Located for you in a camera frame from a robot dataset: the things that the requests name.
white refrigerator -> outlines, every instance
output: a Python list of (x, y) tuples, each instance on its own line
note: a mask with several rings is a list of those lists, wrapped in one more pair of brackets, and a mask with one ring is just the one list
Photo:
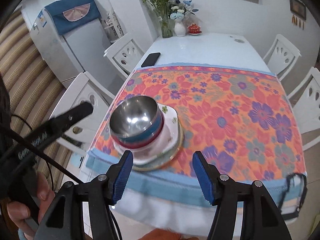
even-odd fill
[(42, 58), (66, 88), (84, 71), (114, 95), (123, 85), (114, 65), (103, 57), (111, 43), (98, 18), (59, 35), (50, 14), (43, 8), (30, 36)]

picture frame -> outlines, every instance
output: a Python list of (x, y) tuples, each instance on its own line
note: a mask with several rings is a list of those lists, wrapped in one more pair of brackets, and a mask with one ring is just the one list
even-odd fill
[(290, 1), (290, 11), (296, 16), (300, 17), (302, 20), (307, 20), (307, 8), (303, 2), (300, 0), (289, 0)]

stacked bowls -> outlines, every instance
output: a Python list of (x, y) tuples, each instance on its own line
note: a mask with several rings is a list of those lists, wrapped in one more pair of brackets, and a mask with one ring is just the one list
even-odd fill
[(144, 147), (155, 140), (164, 125), (158, 103), (148, 96), (135, 96), (123, 101), (109, 121), (111, 137), (128, 149)]

glass vase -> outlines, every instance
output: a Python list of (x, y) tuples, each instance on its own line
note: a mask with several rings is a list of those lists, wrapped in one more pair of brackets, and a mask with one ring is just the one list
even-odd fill
[(161, 33), (163, 38), (170, 38), (173, 36), (172, 30), (169, 24), (168, 12), (167, 9), (160, 13), (160, 26), (161, 26)]

blue gripper pad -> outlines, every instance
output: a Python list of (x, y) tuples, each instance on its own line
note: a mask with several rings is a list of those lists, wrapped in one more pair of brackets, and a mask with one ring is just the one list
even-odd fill
[(132, 152), (129, 153), (127, 158), (124, 160), (124, 163), (119, 171), (118, 177), (115, 180), (113, 185), (113, 194), (112, 200), (116, 204), (118, 200), (122, 198), (125, 186), (133, 166), (133, 155)]
[(203, 196), (212, 205), (214, 202), (213, 184), (212, 184), (211, 180), (209, 179), (209, 176), (206, 173), (206, 171), (205, 171), (205, 169), (199, 159), (199, 156), (196, 153), (193, 153), (192, 165), (193, 165), (193, 169), (195, 170), (198, 182), (200, 184)]

